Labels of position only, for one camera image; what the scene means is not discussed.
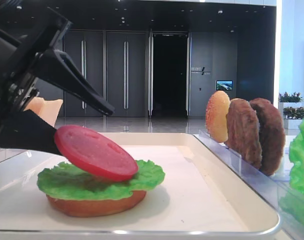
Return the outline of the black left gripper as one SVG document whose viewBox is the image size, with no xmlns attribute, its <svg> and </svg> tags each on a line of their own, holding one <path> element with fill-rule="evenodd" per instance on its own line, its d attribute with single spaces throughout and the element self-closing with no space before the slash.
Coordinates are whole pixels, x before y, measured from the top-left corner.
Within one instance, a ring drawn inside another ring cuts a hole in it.
<svg viewBox="0 0 304 240">
<path fill-rule="evenodd" d="M 17 40 L 0 29 L 0 133 L 2 123 L 24 112 L 39 94 L 35 84 L 43 80 L 84 101 L 106 116 L 115 108 L 90 85 L 72 58 L 56 45 L 71 22 L 47 8 L 24 40 Z"/>
</svg>

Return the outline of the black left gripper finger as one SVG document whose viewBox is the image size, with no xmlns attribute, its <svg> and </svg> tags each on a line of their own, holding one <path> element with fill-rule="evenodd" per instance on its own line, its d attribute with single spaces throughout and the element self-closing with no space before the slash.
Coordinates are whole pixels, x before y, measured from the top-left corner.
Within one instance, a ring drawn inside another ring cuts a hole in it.
<svg viewBox="0 0 304 240">
<path fill-rule="evenodd" d="M 56 131 L 32 110 L 16 112 L 2 123 L 0 148 L 60 155 L 54 141 Z"/>
</svg>

